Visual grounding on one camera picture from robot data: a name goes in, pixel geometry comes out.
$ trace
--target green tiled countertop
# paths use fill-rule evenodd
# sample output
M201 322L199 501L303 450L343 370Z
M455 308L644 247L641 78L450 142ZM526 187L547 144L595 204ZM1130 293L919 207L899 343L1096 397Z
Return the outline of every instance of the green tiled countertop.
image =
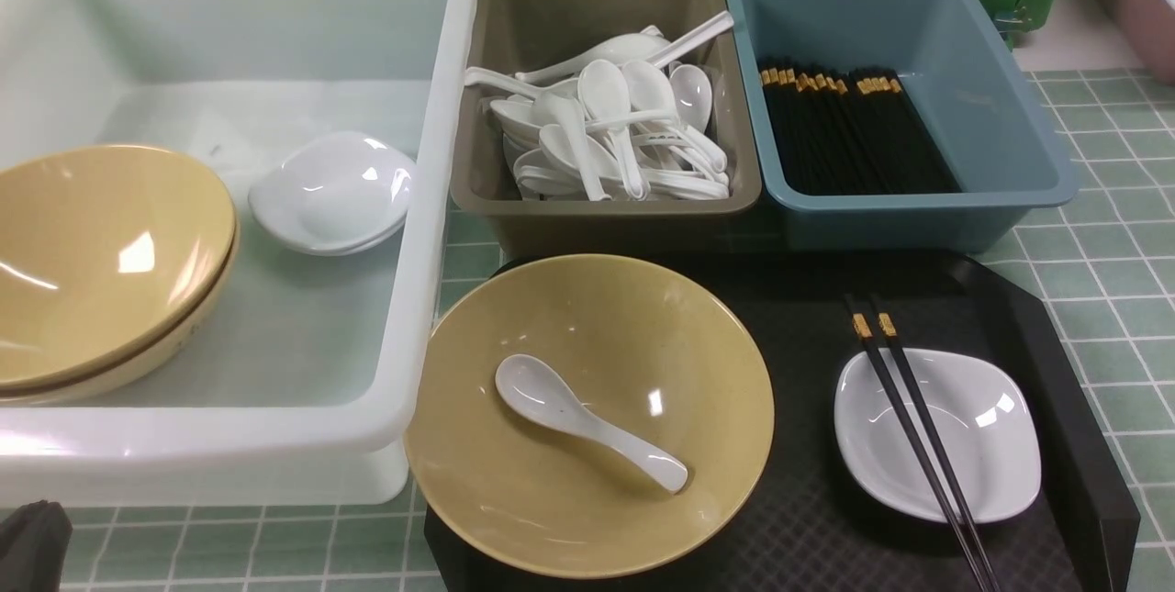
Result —
M1128 70L1032 74L1082 189L981 261L1046 301L1142 513L1130 592L1175 590L1175 89ZM773 211L731 223L771 248ZM504 258L449 218L437 312ZM75 509L65 590L441 592L411 484L382 506Z

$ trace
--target stacked bowls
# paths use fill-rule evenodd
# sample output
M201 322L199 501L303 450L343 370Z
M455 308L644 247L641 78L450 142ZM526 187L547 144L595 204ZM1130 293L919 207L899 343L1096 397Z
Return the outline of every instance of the stacked bowls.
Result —
M223 183L180 153L92 146L0 173L0 404L162 365L215 307L239 240Z

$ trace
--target pile of spoons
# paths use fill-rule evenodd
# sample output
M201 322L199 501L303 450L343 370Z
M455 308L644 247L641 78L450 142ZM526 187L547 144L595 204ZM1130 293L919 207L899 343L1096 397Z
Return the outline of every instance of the pile of spoons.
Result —
M515 76L471 66L465 85L511 93L489 107L524 200L723 200L727 154L705 135L713 87L676 60L731 23L724 11L673 41L646 27Z

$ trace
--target chopsticks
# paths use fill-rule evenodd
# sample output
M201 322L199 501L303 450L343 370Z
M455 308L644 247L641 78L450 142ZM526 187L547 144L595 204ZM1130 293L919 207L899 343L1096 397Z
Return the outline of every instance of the chopsticks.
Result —
M865 316L865 312L858 310L857 302L853 300L852 295L845 295L845 304L847 304L848 312L853 316L853 330L857 332L857 336L860 337L861 345L865 348L865 355L867 355L870 363L873 365L873 371L875 371L878 379L881 382L881 388L885 390L886 398L889 399L889 405L893 406L894 416L898 417L898 422L901 424L902 431L906 432L906 439L909 440L909 445L914 449L914 456L918 458L919 465L922 466L922 472L926 475L926 479L931 484L934 498L939 502L942 516L946 517L947 522L951 524L951 529L954 531L959 546L962 549L964 558L967 559L967 565L971 566L971 573L975 577L975 583L979 584L979 588L983 592L1000 592L999 579L996 579L995 572L992 570L992 563L987 559L987 552L983 551L983 543L980 540L979 532L975 530L975 520L971 516L971 509L967 506L966 498L964 498L962 489L959 486L959 479L954 475L954 469L951 466L951 459L947 457L942 440L939 438L939 432L934 429L934 422L931 419L931 411L926 406L926 399L922 398L922 391L918 386L918 379L914 378L914 370L911 369L909 361L906 358L906 352L901 348L901 341L898 339L898 329L894 328L889 312L885 311L885 308L881 307L877 296L870 296L870 302L873 304L873 310L877 311L878 324L880 325L879 330L886 338L889 354L893 355L893 361L898 365L898 372L901 376L902 383L906 385L906 391L909 392L909 398L913 401L918 417L922 421L922 429L926 430L926 437L931 442L934 455L939 460L942 476L947 479L947 486L951 487L955 505L959 507L958 513L955 513L954 509L951 507L951 503L947 500L947 496L942 491L942 484L939 482L939 476L934 471L934 466L931 464L931 458L926 452L926 448L922 445L922 438L919 438L918 430L914 429L914 423L911 419L909 413L906 411L906 404L905 401L901 399L901 392L898 391L898 385L893 382L893 377L889 375L889 366L886 366L885 358L881 357L881 350L878 348L873 329L870 328L870 322Z

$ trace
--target bundle of chopsticks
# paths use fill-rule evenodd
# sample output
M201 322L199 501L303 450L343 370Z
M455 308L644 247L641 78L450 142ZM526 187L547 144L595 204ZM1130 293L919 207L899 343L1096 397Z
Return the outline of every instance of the bundle of chopsticks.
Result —
M759 66L779 161L805 195L960 191L892 69Z

